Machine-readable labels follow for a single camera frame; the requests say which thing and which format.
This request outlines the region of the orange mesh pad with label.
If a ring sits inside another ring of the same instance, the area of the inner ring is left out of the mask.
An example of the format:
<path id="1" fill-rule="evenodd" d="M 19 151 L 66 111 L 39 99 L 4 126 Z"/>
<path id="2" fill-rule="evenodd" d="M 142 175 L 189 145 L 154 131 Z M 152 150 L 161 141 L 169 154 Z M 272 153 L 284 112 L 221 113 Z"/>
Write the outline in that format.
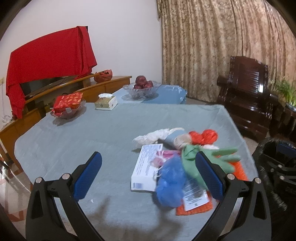
<path id="1" fill-rule="evenodd" d="M 183 192 L 182 205 L 176 208 L 176 216 L 205 213 L 213 209 L 212 197 L 194 179 L 186 181 Z"/>

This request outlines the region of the orange foam net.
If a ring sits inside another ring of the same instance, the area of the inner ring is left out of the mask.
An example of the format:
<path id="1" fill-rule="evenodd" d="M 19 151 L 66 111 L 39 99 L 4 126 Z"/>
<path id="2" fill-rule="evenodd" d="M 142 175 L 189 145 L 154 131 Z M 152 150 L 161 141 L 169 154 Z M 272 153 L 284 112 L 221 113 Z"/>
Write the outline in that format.
<path id="1" fill-rule="evenodd" d="M 248 181 L 248 177 L 243 169 L 243 166 L 241 162 L 234 162 L 230 163 L 235 168 L 235 172 L 233 173 L 237 179 L 242 180 L 242 181 Z"/>

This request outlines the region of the glass fruit bowl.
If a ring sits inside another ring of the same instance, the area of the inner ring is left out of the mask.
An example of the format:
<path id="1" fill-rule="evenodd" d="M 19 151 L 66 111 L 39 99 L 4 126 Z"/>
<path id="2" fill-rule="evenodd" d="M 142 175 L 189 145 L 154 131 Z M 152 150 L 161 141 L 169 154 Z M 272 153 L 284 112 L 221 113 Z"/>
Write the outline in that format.
<path id="1" fill-rule="evenodd" d="M 150 99 L 156 96 L 156 91 L 162 85 L 161 83 L 153 81 L 153 87 L 143 88 L 143 89 L 134 89 L 135 83 L 124 85 L 123 89 L 128 92 L 128 94 L 133 99 Z"/>

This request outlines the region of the grey-blue table cloth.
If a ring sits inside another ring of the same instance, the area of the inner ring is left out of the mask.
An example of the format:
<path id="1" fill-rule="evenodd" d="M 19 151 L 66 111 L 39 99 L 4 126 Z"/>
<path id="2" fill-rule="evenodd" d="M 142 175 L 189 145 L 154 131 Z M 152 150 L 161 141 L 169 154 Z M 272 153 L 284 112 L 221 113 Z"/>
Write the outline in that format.
<path id="1" fill-rule="evenodd" d="M 17 139 L 15 157 L 30 181 L 49 181 L 100 152 L 102 168 L 79 205 L 105 240 L 191 240 L 211 211 L 177 216 L 159 207 L 151 193 L 130 189 L 139 154 L 133 139 L 163 128 L 213 129 L 217 147 L 238 149 L 248 179 L 258 175 L 245 140 L 221 105 L 124 103 L 109 111 L 87 103 L 72 120 L 41 119 Z"/>

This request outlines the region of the red decorative ornament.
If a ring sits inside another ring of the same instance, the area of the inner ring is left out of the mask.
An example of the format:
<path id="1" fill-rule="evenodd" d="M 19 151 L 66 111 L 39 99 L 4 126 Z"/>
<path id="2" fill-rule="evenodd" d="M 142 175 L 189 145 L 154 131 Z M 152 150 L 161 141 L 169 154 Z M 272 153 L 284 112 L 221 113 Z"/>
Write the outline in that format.
<path id="1" fill-rule="evenodd" d="M 110 81 L 112 77 L 113 77 L 112 70 L 108 69 L 101 72 L 96 72 L 94 76 L 94 81 L 97 83 L 102 83 L 102 82 Z"/>

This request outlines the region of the glass snack dish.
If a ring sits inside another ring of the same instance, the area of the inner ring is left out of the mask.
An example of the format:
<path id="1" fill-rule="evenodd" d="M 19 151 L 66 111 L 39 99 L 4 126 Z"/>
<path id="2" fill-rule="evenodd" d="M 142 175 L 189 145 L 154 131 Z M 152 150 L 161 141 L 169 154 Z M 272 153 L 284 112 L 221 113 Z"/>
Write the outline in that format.
<path id="1" fill-rule="evenodd" d="M 86 109 L 85 104 L 86 104 L 86 101 L 82 100 L 80 105 L 75 109 L 66 108 L 65 111 L 63 111 L 61 113 L 55 113 L 55 111 L 52 110 L 50 112 L 50 114 L 51 114 L 51 116 L 53 116 L 55 118 L 69 120 L 69 119 L 72 119 L 72 118 L 78 116 L 78 114 L 80 114 L 83 110 L 85 110 Z"/>

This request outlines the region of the blue plastic bag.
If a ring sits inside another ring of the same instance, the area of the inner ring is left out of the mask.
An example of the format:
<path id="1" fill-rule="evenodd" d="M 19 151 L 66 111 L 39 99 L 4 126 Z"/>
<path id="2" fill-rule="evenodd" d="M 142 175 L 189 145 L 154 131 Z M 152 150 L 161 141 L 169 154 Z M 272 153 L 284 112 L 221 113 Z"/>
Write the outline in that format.
<path id="1" fill-rule="evenodd" d="M 181 157 L 174 155 L 166 160 L 158 172 L 156 197 L 163 207 L 177 208 L 182 205 L 187 180 Z"/>

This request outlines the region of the blue white paper cup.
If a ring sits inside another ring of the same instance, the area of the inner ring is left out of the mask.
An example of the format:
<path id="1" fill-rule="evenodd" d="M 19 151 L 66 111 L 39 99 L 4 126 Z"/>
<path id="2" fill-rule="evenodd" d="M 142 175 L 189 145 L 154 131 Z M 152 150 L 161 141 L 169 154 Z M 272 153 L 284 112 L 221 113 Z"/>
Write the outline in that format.
<path id="1" fill-rule="evenodd" d="M 164 144 L 175 150 L 181 150 L 186 145 L 192 144 L 192 138 L 190 134 L 184 130 L 175 130 L 165 138 Z"/>

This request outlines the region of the beige patterned curtain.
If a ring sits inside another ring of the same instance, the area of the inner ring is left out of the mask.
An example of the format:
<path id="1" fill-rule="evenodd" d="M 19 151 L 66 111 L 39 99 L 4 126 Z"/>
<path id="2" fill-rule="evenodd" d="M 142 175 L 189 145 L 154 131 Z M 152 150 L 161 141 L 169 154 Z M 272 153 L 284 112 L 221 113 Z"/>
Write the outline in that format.
<path id="1" fill-rule="evenodd" d="M 164 84 L 214 102 L 231 56 L 266 64 L 271 82 L 295 81 L 295 36 L 267 1 L 157 1 L 157 8 Z"/>

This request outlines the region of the wooden TV cabinet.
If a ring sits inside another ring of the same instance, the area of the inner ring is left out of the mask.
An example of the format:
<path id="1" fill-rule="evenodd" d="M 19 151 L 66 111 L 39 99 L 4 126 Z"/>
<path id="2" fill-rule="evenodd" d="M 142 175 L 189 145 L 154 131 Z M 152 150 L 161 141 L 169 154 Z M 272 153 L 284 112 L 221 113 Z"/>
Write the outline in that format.
<path id="1" fill-rule="evenodd" d="M 53 104 L 57 96 L 81 91 L 87 102 L 95 102 L 99 94 L 114 93 L 123 85 L 130 84 L 132 78 L 131 76 L 114 76 L 109 81 L 96 83 L 92 77 L 93 75 L 90 78 L 69 80 L 27 99 L 23 117 L 19 120 L 14 118 L 1 128 L 1 164 L 8 166 L 16 164 L 19 169 L 22 168 L 14 155 L 15 142 L 46 116 L 49 111 L 46 105 Z"/>

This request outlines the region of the white tissue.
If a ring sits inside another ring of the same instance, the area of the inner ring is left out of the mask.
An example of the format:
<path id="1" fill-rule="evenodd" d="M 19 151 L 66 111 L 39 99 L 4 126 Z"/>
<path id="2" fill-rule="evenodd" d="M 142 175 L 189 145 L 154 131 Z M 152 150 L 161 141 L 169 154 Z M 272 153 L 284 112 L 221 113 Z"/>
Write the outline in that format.
<path id="1" fill-rule="evenodd" d="M 170 134 L 174 132 L 184 133 L 184 128 L 164 128 L 160 130 L 156 130 L 154 132 L 150 132 L 143 136 L 138 136 L 133 139 L 132 143 L 136 146 L 136 148 L 141 148 L 144 145 L 152 145 L 157 144 L 158 140 L 164 141 Z"/>

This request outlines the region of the green rubber glove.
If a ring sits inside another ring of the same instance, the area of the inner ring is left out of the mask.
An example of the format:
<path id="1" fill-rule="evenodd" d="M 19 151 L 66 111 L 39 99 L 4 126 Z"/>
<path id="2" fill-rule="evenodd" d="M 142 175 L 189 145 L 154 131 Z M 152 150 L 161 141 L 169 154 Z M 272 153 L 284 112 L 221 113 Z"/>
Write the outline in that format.
<path id="1" fill-rule="evenodd" d="M 185 172 L 191 178 L 194 178 L 200 188 L 208 191 L 200 172 L 197 170 L 195 160 L 198 152 L 203 152 L 211 163 L 219 165 L 220 168 L 227 173 L 234 173 L 235 167 L 232 163 L 237 163 L 241 157 L 236 154 L 238 149 L 236 147 L 219 149 L 214 145 L 186 145 L 181 152 L 182 165 Z"/>

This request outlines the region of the red apples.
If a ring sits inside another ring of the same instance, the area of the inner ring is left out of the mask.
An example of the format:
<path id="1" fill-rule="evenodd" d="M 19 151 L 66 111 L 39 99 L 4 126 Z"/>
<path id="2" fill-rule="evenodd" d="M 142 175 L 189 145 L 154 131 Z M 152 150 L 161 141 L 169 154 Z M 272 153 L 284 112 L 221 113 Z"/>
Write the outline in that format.
<path id="1" fill-rule="evenodd" d="M 147 81 L 145 76 L 140 75 L 135 79 L 134 89 L 146 89 L 152 88 L 154 86 L 152 81 Z"/>

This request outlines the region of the white cardboard box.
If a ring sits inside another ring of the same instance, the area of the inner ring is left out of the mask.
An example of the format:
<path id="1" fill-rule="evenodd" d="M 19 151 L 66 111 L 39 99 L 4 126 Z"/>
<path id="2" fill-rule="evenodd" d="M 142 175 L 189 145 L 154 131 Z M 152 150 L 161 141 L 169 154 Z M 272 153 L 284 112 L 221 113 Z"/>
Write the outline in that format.
<path id="1" fill-rule="evenodd" d="M 158 151 L 163 150 L 163 144 L 144 145 L 139 153 L 131 176 L 132 191 L 154 192 L 157 186 L 156 174 L 158 168 L 152 162 Z"/>

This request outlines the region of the red cloth cover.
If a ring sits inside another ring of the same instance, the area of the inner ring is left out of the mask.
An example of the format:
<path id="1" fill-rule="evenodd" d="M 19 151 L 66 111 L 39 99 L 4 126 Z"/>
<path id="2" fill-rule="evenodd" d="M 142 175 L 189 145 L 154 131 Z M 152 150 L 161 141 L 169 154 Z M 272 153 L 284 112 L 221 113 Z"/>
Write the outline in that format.
<path id="1" fill-rule="evenodd" d="M 15 49 L 6 74 L 6 95 L 13 115 L 23 117 L 25 95 L 21 84 L 62 76 L 85 77 L 96 65 L 86 26 L 54 32 Z"/>

